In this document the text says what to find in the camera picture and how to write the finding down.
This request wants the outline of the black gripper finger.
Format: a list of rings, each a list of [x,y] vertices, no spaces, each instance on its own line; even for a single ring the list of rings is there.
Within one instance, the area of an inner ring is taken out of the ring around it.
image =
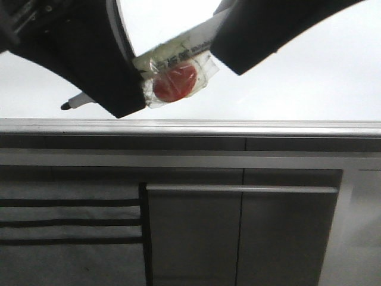
[[[38,64],[122,118],[145,108],[119,1],[2,1],[1,51]]]
[[[358,0],[221,1],[216,13],[227,17],[210,51],[242,75],[295,37]]]

